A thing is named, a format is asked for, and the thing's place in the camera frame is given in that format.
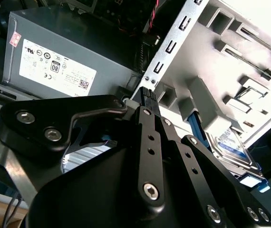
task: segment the blue hard drive label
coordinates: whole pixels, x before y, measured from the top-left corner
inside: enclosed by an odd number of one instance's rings
[[[223,149],[232,152],[240,157],[247,158],[236,135],[230,130],[226,130],[223,135],[218,138],[218,145]]]

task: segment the red label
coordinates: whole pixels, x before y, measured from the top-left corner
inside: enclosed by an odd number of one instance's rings
[[[18,34],[17,32],[14,32],[12,37],[11,37],[11,40],[10,40],[10,44],[14,47],[17,47],[17,44],[19,42],[21,38],[21,34]]]

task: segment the metal chassis frame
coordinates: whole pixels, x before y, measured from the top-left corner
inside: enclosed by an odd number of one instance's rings
[[[140,84],[135,89],[131,97],[132,99],[141,87],[151,89],[152,91],[155,90],[208,1],[203,0],[196,3],[195,0],[186,0],[159,50],[150,62]]]

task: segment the qr code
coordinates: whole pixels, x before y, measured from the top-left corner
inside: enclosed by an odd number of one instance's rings
[[[79,85],[78,85],[78,87],[83,88],[83,89],[88,89],[88,86],[89,86],[89,82],[86,82],[84,80],[80,80]]]

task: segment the hard drive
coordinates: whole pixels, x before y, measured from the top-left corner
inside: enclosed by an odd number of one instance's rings
[[[268,190],[259,164],[241,143],[237,132],[228,129],[220,137],[206,133],[214,156],[237,178],[240,183],[253,188],[258,186],[260,192]]]

